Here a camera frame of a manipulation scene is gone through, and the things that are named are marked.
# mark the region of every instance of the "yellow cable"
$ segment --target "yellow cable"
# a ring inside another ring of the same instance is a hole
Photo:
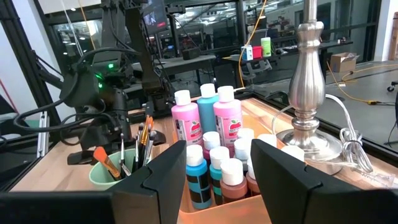
[[[264,9],[266,8],[266,3],[267,3],[267,0],[264,0],[264,3],[262,4],[260,16],[259,16],[259,18],[257,19],[257,22],[256,22],[256,25],[254,26],[253,32],[251,32],[251,35],[250,35],[248,41],[247,41],[246,44],[244,45],[245,47],[250,43],[250,40],[251,40],[251,38],[253,37],[254,32],[255,32],[256,29],[257,29],[257,25],[259,24],[260,17],[262,16],[262,13],[264,12]],[[241,79],[242,87],[244,87],[243,78],[242,78],[242,71],[241,71],[242,56],[243,56],[243,50],[241,51],[241,55],[239,56],[238,70],[239,70],[239,77],[240,77],[240,79]]]
[[[377,100],[362,100],[362,99],[358,99],[358,98],[355,98],[355,97],[350,96],[349,94],[347,94],[347,93],[339,86],[339,83],[337,82],[335,75],[334,75],[333,72],[331,71],[329,62],[327,62],[326,64],[328,65],[329,71],[330,71],[330,73],[331,73],[333,79],[335,80],[335,83],[337,84],[337,87],[338,87],[338,88],[340,89],[340,91],[341,91],[342,93],[344,93],[344,95],[346,95],[348,98],[350,98],[350,99],[352,99],[352,100],[359,101],[359,102],[367,103],[367,104],[369,104],[369,105],[371,105],[371,104],[374,103],[374,102],[378,102]],[[392,67],[392,66],[398,66],[398,64],[393,64],[393,65],[380,65],[380,66],[375,66],[375,67],[370,67],[370,68],[364,68],[364,69],[355,71],[355,72],[353,72],[353,73],[363,72],[363,71],[370,70],[370,69],[374,69],[374,68]],[[350,73],[347,73],[346,75],[343,76],[343,78],[346,77],[346,76],[348,76],[348,75],[350,75],[350,74],[351,74],[351,72],[350,72]],[[345,81],[352,82],[352,81],[355,81],[355,79],[354,79],[354,78],[351,78],[351,79],[348,79],[348,80],[343,80],[343,82],[345,82]]]
[[[85,11],[83,10],[83,7],[81,6],[80,0],[78,0],[78,2],[79,2],[79,6],[80,6],[81,13],[83,14],[83,18],[84,18],[84,20],[85,20],[85,22],[86,22],[87,29],[89,30],[88,33],[89,33],[89,35],[90,35],[91,44],[93,45],[93,48],[94,48],[94,50],[95,50],[94,40],[93,40],[93,37],[91,36],[90,28],[88,28],[88,22],[87,22],[87,18],[86,18]]]

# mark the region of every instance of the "paint bottle label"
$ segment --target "paint bottle label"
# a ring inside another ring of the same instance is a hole
[[[178,140],[186,140],[187,145],[198,144],[203,146],[202,131],[199,120],[175,120]]]
[[[220,142],[229,151],[234,151],[234,142],[238,139],[238,131],[242,128],[242,114],[220,117],[216,116],[217,131],[220,134]]]

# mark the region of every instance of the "blue paint bottle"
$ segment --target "blue paint bottle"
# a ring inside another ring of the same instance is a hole
[[[229,159],[229,149],[224,146],[215,147],[210,150],[210,176],[213,186],[214,199],[217,205],[223,204],[223,194],[221,193],[221,163]]]
[[[199,107],[200,124],[203,133],[217,131],[216,118],[214,116],[213,104],[218,102],[218,95],[214,84],[208,83],[200,87],[201,98],[197,100]]]
[[[192,205],[205,209],[211,205],[210,185],[207,179],[207,163],[200,145],[187,146],[187,180]]]

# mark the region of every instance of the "ceiling light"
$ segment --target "ceiling light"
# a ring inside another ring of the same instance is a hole
[[[193,16],[193,15],[195,15],[195,12],[186,12],[185,13],[185,16],[187,16],[187,17]]]

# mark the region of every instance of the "paint bottle cap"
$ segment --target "paint bottle cap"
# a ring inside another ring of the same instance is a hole
[[[189,90],[180,90],[174,93],[175,104],[177,106],[185,106],[191,103]]]
[[[253,169],[253,163],[251,161],[251,158],[248,159],[248,174],[253,180],[256,179],[256,176],[254,176],[254,169]]]
[[[207,83],[200,86],[200,94],[203,98],[211,98],[216,95],[216,88],[214,84]]]
[[[229,159],[229,149],[224,146],[218,146],[210,150],[210,161],[214,169],[220,170],[221,163]]]
[[[286,152],[294,158],[304,162],[304,150],[298,146],[284,146],[281,151]]]
[[[187,166],[199,166],[203,162],[203,149],[200,145],[187,146]]]
[[[254,130],[250,128],[241,128],[238,131],[238,139],[239,138],[248,138],[254,139]]]
[[[220,146],[220,134],[216,131],[208,131],[203,134],[203,142],[205,143],[206,150],[212,150]]]
[[[277,146],[277,138],[275,134],[260,134],[257,138],[270,144],[271,146]]]
[[[227,103],[235,99],[234,88],[232,86],[222,86],[218,89],[218,101]]]
[[[241,138],[234,142],[235,157],[240,160],[248,160],[250,158],[251,139]]]
[[[243,182],[243,163],[239,159],[227,159],[221,163],[221,176],[223,182],[229,186],[239,185]]]

